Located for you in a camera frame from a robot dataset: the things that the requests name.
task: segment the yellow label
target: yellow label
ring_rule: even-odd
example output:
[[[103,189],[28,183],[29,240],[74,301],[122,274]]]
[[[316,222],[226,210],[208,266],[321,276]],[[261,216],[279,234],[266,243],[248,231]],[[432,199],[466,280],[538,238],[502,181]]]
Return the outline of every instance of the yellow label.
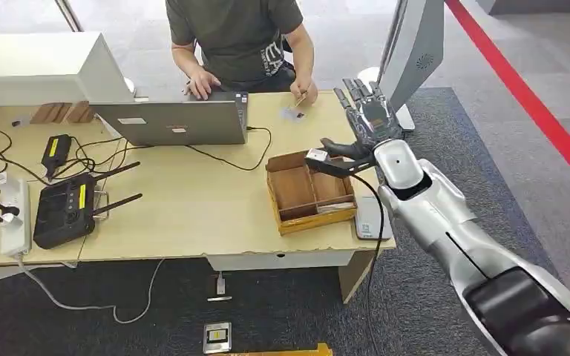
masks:
[[[53,157],[56,155],[57,148],[58,148],[58,139],[53,139],[53,143],[51,144],[51,151],[49,151],[49,157]]]
[[[86,203],[86,184],[82,184],[79,187],[79,208],[83,209]]]

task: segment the man's hand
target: man's hand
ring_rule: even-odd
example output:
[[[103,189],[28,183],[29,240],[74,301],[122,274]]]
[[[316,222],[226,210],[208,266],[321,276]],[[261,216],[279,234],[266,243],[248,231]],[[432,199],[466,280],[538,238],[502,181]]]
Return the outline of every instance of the man's hand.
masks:
[[[305,102],[310,104],[313,104],[318,98],[318,88],[311,78],[303,79],[296,76],[296,80],[289,86],[289,90],[294,94],[296,101],[305,93],[307,93]]]
[[[200,67],[191,74],[189,83],[187,83],[187,88],[198,99],[207,100],[209,98],[209,94],[212,92],[212,85],[217,85],[219,87],[222,83],[220,83],[219,79],[217,79],[213,74]]]

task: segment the table drawer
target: table drawer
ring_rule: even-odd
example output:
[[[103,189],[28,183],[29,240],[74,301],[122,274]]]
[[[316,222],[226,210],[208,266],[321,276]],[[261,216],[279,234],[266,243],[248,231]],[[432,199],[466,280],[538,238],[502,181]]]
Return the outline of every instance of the table drawer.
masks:
[[[215,271],[345,266],[354,250],[206,256]]]

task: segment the man's arm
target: man's arm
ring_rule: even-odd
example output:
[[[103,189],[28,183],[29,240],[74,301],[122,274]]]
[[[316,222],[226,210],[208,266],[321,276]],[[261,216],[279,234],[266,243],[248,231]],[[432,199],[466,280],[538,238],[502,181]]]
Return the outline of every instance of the man's arm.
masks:
[[[190,78],[187,88],[198,99],[208,99],[212,85],[221,85],[195,58],[195,35],[187,22],[186,14],[177,0],[166,0],[167,18],[171,31],[171,56],[174,62]]]
[[[211,73],[204,70],[195,58],[195,46],[191,44],[178,45],[171,43],[171,55],[174,62],[189,77],[187,88],[198,99],[208,99],[211,85],[220,86],[220,81]]]
[[[294,68],[296,69],[296,80],[292,83],[290,90],[296,99],[301,98],[303,93],[307,93],[307,99],[313,103],[318,98],[318,89],[311,79],[313,42],[303,24],[287,33],[285,38],[294,53]]]

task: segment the laptop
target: laptop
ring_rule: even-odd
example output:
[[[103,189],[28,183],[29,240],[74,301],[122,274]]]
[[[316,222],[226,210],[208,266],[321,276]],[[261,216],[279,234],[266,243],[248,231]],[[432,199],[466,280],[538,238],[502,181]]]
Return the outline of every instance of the laptop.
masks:
[[[212,93],[206,101],[91,105],[132,145],[246,143],[248,93]]]

